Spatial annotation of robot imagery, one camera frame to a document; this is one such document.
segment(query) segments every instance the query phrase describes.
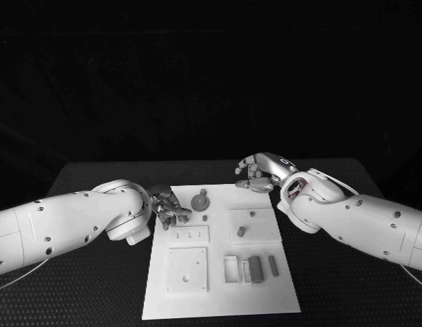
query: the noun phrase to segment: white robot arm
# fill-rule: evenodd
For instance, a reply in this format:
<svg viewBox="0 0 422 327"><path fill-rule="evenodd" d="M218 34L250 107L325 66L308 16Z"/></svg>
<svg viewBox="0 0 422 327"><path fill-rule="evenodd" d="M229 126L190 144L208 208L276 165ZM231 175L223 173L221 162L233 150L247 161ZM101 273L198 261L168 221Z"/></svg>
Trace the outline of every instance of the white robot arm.
<svg viewBox="0 0 422 327"><path fill-rule="evenodd" d="M337 179L311 169L299 172L283 157L259 153L244 158L249 180L237 187L268 193L281 186L279 210L302 231L322 228L331 237L364 253L422 270L422 211L371 196L358 195ZM272 177L262 177L262 171ZM345 197L343 185L356 195Z"/></svg>
<svg viewBox="0 0 422 327"><path fill-rule="evenodd" d="M133 182L117 180L91 191L0 211L0 274L86 246L103 230L110 240L138 244L149 236L152 212L164 229L177 218L187 222L191 210L181 208L171 188L155 189L151 193Z"/></svg>

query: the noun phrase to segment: table surface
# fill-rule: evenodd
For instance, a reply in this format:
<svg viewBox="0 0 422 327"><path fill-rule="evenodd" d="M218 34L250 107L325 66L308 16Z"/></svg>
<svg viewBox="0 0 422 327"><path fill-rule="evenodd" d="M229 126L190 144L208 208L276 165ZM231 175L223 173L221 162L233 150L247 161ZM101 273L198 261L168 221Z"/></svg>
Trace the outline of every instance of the table surface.
<svg viewBox="0 0 422 327"><path fill-rule="evenodd" d="M356 159L292 159L299 170L315 168L360 193L383 197ZM234 160L70 163L47 197L91 190L127 179L156 184L229 184L239 180ZM142 321L153 238L129 246L103 233L94 242L52 258L0 290L0 326L422 326L422 286L400 266L338 243L321 230L302 232L270 200L298 293L301 313ZM151 230L155 219L151 219ZM31 268L0 276L0 285ZM415 272L422 280L422 272Z"/></svg>

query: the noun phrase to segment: black table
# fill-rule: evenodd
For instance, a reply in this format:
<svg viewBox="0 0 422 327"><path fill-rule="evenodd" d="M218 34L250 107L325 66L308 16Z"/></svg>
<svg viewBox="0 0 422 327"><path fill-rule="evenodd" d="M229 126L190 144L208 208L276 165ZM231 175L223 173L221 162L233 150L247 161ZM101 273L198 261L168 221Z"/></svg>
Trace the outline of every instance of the black table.
<svg viewBox="0 0 422 327"><path fill-rule="evenodd" d="M299 170L315 168L360 193L383 197L356 159L292 161ZM234 183L237 163L239 159L70 163L47 197L122 178L145 187ZM422 287L400 266L338 243L325 231L302 232L276 209L279 188L270 200L302 313L142 321L153 238L132 247L103 233L0 290L0 326L422 325ZM149 227L153 231L155 219ZM0 276L0 285L32 267Z"/></svg>

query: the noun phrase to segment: dark backdrop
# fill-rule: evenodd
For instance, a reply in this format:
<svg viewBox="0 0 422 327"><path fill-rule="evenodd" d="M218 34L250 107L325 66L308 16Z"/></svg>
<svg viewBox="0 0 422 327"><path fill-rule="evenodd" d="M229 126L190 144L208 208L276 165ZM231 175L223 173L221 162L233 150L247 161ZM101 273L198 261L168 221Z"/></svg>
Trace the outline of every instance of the dark backdrop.
<svg viewBox="0 0 422 327"><path fill-rule="evenodd" d="M0 3L0 209L71 161L260 151L422 209L422 1L283 3Z"/></svg>

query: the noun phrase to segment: white platform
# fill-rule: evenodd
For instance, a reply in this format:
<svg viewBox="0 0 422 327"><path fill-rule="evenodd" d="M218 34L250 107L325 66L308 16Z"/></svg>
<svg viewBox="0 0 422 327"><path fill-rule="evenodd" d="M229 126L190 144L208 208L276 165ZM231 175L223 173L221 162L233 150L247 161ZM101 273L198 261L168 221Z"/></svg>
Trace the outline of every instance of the white platform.
<svg viewBox="0 0 422 327"><path fill-rule="evenodd" d="M249 244L233 244L230 240L230 223L233 218L230 218L230 220L227 219L227 213L234 210L272 208L268 194L259 194L246 189L239 189L234 184L190 185L171 188L177 193L181 206L185 208L191 208L191 199L200 193L200 190L207 190L207 196L211 202L208 209L203 212L194 211L190 222L187 224L178 222L177 227L208 226L208 239L200 240L197 238L195 243L185 240L185 244L174 244L174 241L171 242L171 234L174 233L172 235L177 236L177 228L171 228L165 232L162 223L156 220L142 319L155 320L220 315L299 313L298 297L291 280L273 209L266 211L255 210L257 214L252 219L260 216L262 219L269 221L269 226L272 227L265 230L269 232L273 231L275 239L268 240L268 238L265 238L260 241L256 240L256 243ZM203 215L208 216L207 221L203 221ZM247 225L249 232L256 226L255 223ZM169 249L177 251L177 249L184 248L195 249L191 251L198 251L198 249L203 248L207 249L207 288L205 290L201 288L200 292L197 288L198 282L195 282L195 292L169 292L166 289L169 283L178 282L184 283L181 285L182 287L188 287L194 274L194 272L190 272L190 269L203 269L201 266L192 266L194 261L190 260L190 263L187 263L190 268L182 268L179 274L169 270ZM242 274L242 261L246 261L253 255L260 256L265 282L246 285L244 276ZM275 256L279 270L278 277L273 276L269 266L268 257L270 255ZM236 256L239 260L239 285L226 285L224 283L223 258L226 256ZM203 272L197 272L194 276L203 276Z"/></svg>

